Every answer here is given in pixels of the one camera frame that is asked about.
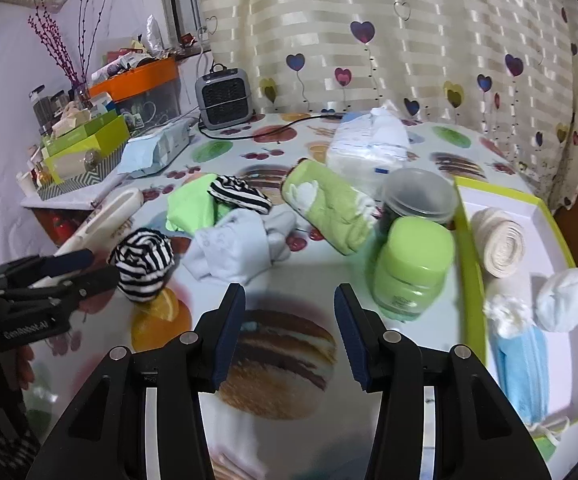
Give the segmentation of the person's left hand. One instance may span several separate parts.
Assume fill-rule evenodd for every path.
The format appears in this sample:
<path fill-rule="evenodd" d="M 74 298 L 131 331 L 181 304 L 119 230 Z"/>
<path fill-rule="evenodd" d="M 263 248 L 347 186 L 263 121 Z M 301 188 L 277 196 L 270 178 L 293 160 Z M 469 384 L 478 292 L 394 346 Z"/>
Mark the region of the person's left hand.
<path fill-rule="evenodd" d="M 33 349 L 27 344 L 16 350 L 16 380 L 23 390 L 35 382 L 31 362 L 35 359 Z"/>

